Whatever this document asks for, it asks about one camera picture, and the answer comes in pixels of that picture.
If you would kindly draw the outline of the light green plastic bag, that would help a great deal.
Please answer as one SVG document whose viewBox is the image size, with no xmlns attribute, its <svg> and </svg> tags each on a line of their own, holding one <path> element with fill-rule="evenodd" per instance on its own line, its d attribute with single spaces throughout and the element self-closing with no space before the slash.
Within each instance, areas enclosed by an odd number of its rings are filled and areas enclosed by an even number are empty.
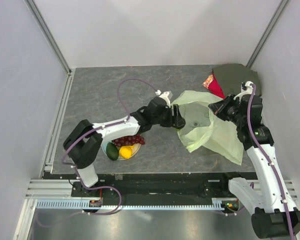
<svg viewBox="0 0 300 240">
<path fill-rule="evenodd" d="M 173 101 L 185 120 L 185 126 L 177 134 L 190 153 L 205 147 L 240 166 L 244 147 L 238 140 L 236 126 L 219 119 L 208 108 L 209 104 L 221 100 L 210 92 L 185 90 Z"/>
</svg>

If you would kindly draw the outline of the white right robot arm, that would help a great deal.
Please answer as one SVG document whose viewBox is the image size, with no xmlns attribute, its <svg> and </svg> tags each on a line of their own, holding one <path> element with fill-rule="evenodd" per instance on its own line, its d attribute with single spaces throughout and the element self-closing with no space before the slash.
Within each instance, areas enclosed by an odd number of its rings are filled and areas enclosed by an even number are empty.
<svg viewBox="0 0 300 240">
<path fill-rule="evenodd" d="M 234 194 L 239 199 L 250 213 L 252 228 L 259 239 L 295 239 L 300 232 L 300 210 L 280 172 L 272 134 L 262 123 L 262 98 L 229 95 L 208 107 L 216 117 L 236 126 L 237 137 L 252 161 L 261 190 L 257 193 L 245 178 L 235 177 L 219 184 L 220 193 L 225 197 Z"/>
</svg>

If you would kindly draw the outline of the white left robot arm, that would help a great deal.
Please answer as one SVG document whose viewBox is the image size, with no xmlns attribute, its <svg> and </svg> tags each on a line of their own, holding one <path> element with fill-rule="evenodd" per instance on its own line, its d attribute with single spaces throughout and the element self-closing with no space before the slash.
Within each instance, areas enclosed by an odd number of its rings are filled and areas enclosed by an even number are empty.
<svg viewBox="0 0 300 240">
<path fill-rule="evenodd" d="M 126 117 L 106 123 L 81 120 L 63 143 L 65 156 L 71 158 L 82 191 L 89 197 L 100 191 L 94 161 L 103 143 L 121 137 L 149 131 L 153 125 L 182 129 L 186 125 L 177 104 L 169 105 L 162 97 L 154 97 L 147 106 L 129 113 Z"/>
</svg>

